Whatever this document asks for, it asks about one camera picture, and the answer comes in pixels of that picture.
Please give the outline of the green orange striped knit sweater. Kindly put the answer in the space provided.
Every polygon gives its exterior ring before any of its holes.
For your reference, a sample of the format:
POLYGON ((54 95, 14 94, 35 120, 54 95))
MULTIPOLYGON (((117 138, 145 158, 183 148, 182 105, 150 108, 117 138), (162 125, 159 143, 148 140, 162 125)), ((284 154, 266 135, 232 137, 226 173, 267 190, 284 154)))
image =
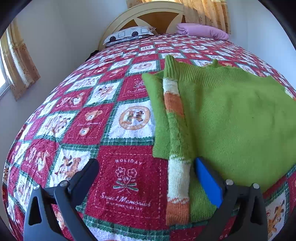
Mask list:
POLYGON ((152 154, 168 162, 167 225, 207 220, 217 208, 194 177, 196 157, 262 191, 295 164, 295 99, 272 77, 168 55, 162 71, 142 79, 156 122, 152 154))

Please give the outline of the pink folded blanket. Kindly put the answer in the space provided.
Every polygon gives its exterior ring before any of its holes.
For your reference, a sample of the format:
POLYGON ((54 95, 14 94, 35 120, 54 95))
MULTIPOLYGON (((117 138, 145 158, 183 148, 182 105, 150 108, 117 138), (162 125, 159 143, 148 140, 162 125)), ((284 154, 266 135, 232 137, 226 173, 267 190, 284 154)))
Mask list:
POLYGON ((212 38, 214 40, 229 40, 229 35, 223 30, 196 23, 179 23, 176 25, 176 33, 180 35, 212 38))

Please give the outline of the red patchwork bedspread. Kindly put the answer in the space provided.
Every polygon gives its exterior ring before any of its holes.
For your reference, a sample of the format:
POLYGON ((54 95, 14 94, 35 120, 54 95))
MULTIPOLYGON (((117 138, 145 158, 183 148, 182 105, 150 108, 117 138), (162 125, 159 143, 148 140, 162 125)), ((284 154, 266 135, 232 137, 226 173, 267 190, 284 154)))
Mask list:
POLYGON ((35 185, 56 186, 95 158, 100 174, 77 211, 98 240, 194 240, 203 222, 166 226, 167 162, 152 156, 154 114, 142 74, 165 56, 204 66, 214 59, 257 76, 286 79, 231 42, 165 34, 95 54, 27 119, 4 166, 3 203, 14 238, 23 239, 35 185))

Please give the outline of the yellow curtain at left window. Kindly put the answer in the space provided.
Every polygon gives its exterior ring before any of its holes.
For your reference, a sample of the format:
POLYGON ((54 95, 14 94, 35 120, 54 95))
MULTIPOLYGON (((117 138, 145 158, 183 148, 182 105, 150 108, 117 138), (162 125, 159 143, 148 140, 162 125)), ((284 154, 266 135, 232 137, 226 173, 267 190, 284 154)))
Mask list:
POLYGON ((1 59, 15 100, 20 99, 40 79, 27 46, 14 19, 1 37, 1 59))

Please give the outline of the yellow curtain behind headboard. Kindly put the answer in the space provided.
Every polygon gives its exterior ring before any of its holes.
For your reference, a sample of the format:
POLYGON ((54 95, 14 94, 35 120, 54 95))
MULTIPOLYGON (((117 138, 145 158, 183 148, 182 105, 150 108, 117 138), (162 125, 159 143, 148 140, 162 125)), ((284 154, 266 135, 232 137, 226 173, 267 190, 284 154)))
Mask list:
POLYGON ((186 23, 197 23, 231 33, 227 1, 212 0, 168 0, 184 6, 186 23))

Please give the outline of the cream wooden headboard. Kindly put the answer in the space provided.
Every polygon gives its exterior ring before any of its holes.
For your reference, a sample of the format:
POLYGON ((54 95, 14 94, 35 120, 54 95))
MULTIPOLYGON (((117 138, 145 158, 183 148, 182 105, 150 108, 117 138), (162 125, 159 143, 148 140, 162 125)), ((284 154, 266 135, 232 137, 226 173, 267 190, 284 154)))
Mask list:
POLYGON ((178 23, 185 22, 184 6, 171 1, 152 1, 129 8, 115 18, 101 37, 98 50, 104 48, 107 36, 120 30, 136 27, 154 27, 155 35, 173 34, 178 23))

